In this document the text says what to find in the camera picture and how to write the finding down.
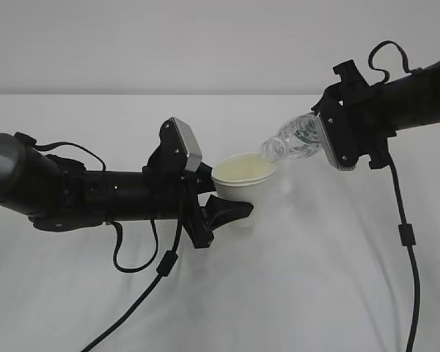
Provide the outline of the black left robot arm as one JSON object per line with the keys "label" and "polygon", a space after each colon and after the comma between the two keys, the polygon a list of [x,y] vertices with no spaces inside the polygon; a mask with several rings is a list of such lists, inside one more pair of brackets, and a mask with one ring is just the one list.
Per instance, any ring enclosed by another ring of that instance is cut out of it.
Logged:
{"label": "black left robot arm", "polygon": [[[0,133],[0,206],[27,216],[42,231],[67,232],[118,221],[177,219],[197,249],[209,247],[213,231],[244,219],[252,204],[225,200],[215,190],[211,168],[188,164],[177,133],[160,143],[140,172],[88,170],[61,158],[52,146],[22,133]],[[200,194],[210,194],[200,205]]]}

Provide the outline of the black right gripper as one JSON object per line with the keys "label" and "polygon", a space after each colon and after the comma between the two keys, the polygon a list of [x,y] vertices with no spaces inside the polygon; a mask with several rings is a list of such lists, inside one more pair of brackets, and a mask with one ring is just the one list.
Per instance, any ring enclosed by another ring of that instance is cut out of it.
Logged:
{"label": "black right gripper", "polygon": [[340,77],[340,81],[325,88],[311,112],[317,115],[319,123],[322,105],[338,103],[343,106],[359,147],[364,155],[370,157],[369,167],[387,167],[390,164],[388,138],[394,136],[395,131],[384,131],[379,125],[371,125],[370,112],[364,103],[374,93],[374,89],[366,82],[353,60],[334,66],[333,72]]}

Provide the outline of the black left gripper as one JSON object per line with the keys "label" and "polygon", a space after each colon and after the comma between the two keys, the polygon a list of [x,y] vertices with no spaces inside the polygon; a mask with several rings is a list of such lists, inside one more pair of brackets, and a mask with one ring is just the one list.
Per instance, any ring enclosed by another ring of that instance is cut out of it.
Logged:
{"label": "black left gripper", "polygon": [[248,218],[254,206],[250,202],[209,196],[199,205],[200,194],[216,190],[213,168],[201,163],[196,172],[168,172],[162,167],[158,146],[142,168],[149,189],[150,215],[157,220],[179,219],[194,248],[206,249],[213,242],[213,231],[234,221]]}

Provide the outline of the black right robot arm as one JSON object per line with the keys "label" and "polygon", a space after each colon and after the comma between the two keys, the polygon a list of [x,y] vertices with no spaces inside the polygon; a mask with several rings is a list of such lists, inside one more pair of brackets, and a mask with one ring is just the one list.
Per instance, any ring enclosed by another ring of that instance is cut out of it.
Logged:
{"label": "black right robot arm", "polygon": [[353,170],[363,155],[371,169],[389,165],[388,140],[398,131],[440,123],[440,61],[398,80],[369,85],[348,60],[333,69],[340,81],[312,107],[329,163]]}

